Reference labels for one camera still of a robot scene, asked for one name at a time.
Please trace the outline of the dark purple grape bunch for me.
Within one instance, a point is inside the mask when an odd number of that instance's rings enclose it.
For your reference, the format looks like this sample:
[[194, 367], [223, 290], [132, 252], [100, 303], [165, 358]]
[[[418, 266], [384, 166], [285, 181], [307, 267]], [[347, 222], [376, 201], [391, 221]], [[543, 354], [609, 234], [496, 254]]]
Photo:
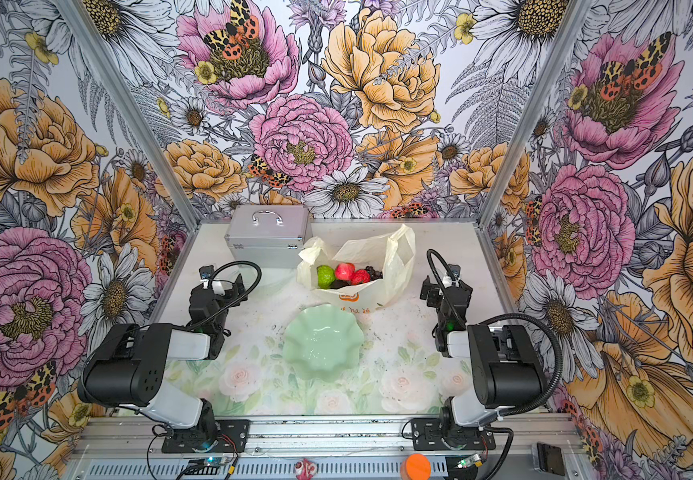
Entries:
[[374, 267], [372, 267], [372, 266], [367, 266], [367, 267], [365, 268], [365, 270], [366, 270], [366, 272], [368, 272], [371, 281], [375, 281], [375, 280], [378, 280], [378, 279], [382, 279], [382, 278], [383, 278], [383, 272], [380, 271], [380, 270], [376, 270], [376, 269], [375, 269]]

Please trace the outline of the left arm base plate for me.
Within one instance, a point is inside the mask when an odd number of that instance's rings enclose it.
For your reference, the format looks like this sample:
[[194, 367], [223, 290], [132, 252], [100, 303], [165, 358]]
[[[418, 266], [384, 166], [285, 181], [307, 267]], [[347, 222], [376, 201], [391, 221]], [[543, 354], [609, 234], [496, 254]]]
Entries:
[[164, 454], [242, 453], [248, 441], [250, 420], [216, 420], [214, 427], [177, 429], [162, 442]]

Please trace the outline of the black phone device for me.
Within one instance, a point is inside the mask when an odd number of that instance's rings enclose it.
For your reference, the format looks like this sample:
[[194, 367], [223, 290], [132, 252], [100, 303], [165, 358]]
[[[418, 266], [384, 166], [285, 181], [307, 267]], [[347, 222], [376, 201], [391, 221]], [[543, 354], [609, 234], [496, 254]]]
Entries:
[[538, 442], [532, 447], [532, 456], [534, 470], [562, 478], [566, 476], [564, 454], [559, 446]]

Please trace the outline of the dark avocado fruit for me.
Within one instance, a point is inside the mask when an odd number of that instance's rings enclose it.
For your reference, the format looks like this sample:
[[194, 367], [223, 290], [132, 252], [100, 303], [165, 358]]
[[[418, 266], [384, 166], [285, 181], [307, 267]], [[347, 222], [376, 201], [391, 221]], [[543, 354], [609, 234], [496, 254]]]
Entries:
[[334, 280], [332, 284], [330, 284], [330, 289], [332, 290], [339, 290], [348, 286], [351, 286], [352, 283], [349, 280]]

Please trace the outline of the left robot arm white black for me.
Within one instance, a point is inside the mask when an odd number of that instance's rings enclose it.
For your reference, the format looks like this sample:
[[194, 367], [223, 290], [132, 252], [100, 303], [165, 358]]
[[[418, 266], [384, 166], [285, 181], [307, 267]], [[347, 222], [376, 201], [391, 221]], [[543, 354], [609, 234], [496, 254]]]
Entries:
[[212, 449], [220, 439], [212, 404], [166, 380], [166, 364], [218, 359], [230, 336], [228, 310], [246, 299], [242, 276], [220, 286], [218, 291], [206, 279], [190, 292], [186, 325], [114, 326], [80, 376], [80, 399], [140, 414], [162, 426], [166, 439], [178, 448]]

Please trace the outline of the orange round cap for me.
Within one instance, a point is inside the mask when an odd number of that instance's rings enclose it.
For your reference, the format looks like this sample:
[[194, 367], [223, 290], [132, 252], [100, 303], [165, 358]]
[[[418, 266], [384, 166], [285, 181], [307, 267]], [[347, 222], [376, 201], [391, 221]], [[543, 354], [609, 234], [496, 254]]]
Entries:
[[430, 480], [432, 473], [432, 463], [420, 453], [409, 456], [401, 464], [402, 480]]

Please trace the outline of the green bumpy fruit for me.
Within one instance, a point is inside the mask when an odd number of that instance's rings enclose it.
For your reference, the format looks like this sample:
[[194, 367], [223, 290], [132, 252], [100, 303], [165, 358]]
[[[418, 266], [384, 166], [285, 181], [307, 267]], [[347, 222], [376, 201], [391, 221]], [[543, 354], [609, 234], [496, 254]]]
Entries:
[[334, 268], [328, 265], [318, 266], [316, 275], [318, 275], [318, 288], [320, 289], [330, 289], [330, 286], [336, 281]]

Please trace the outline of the crinkled red fruit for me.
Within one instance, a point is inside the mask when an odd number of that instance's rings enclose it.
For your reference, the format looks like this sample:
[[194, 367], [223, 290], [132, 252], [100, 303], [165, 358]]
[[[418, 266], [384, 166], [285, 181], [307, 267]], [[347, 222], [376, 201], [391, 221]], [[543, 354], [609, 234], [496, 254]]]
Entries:
[[362, 285], [369, 283], [370, 281], [370, 276], [364, 269], [356, 270], [350, 279], [352, 285]]

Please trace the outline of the aluminium frame rail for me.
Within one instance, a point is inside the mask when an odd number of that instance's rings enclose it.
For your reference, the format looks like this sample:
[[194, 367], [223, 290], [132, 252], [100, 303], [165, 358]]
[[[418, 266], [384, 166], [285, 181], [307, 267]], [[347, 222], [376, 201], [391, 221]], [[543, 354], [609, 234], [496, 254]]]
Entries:
[[[432, 415], [250, 416], [244, 429], [211, 452], [166, 453], [152, 425], [134, 417], [94, 419], [78, 440], [66, 479], [292, 479], [302, 460], [316, 465], [318, 479], [397, 479], [415, 454], [419, 424]], [[546, 412], [510, 417], [482, 433], [489, 447], [476, 478], [497, 464], [501, 479], [546, 479], [535, 467], [539, 443], [560, 448], [568, 479], [593, 479], [574, 423]]]

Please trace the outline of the red white small object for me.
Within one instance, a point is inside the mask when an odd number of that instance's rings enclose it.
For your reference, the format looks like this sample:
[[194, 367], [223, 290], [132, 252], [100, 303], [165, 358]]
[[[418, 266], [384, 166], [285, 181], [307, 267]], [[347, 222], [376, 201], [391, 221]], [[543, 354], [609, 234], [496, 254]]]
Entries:
[[308, 459], [302, 459], [294, 464], [296, 480], [313, 480], [316, 474], [318, 474], [318, 465]]

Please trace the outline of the silver metal case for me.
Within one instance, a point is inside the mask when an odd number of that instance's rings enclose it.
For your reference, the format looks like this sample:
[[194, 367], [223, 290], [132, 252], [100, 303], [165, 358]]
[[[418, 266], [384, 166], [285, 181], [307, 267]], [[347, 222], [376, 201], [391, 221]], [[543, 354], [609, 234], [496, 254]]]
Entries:
[[294, 269], [311, 237], [310, 212], [304, 205], [246, 204], [234, 210], [224, 239], [236, 260]]

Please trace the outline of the light green wavy plate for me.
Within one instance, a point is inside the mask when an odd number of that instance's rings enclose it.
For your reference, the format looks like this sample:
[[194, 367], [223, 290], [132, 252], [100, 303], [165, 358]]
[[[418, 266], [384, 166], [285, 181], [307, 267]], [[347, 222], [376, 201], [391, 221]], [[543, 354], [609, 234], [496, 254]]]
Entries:
[[288, 324], [282, 359], [302, 380], [335, 382], [359, 366], [364, 342], [354, 314], [330, 304], [314, 306]]

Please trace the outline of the red pink apple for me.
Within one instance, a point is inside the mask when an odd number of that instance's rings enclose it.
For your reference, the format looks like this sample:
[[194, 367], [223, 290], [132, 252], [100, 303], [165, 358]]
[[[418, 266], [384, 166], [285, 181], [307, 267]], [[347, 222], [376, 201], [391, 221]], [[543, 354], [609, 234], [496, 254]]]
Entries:
[[334, 276], [336, 276], [336, 280], [340, 281], [346, 281], [348, 283], [352, 282], [352, 278], [355, 275], [357, 271], [356, 266], [352, 263], [341, 263], [336, 266], [336, 269], [334, 270]]

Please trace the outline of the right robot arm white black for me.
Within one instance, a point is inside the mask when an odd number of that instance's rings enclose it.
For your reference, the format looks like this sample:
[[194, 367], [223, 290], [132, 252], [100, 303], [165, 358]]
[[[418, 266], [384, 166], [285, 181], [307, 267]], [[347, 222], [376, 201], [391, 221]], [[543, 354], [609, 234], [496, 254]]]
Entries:
[[488, 428], [510, 408], [523, 407], [549, 390], [549, 382], [525, 326], [498, 315], [462, 324], [473, 290], [465, 282], [422, 284], [420, 300], [433, 308], [436, 350], [470, 369], [472, 385], [450, 394], [440, 417], [411, 422], [417, 451], [482, 451], [496, 447]]

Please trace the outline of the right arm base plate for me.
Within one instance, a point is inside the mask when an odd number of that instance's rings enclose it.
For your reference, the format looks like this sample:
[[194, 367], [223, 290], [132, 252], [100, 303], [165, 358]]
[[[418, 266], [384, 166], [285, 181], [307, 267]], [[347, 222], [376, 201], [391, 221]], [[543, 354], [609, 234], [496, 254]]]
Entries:
[[410, 436], [414, 450], [482, 451], [494, 450], [496, 441], [490, 432], [474, 427], [444, 424], [439, 418], [416, 417], [410, 421]]

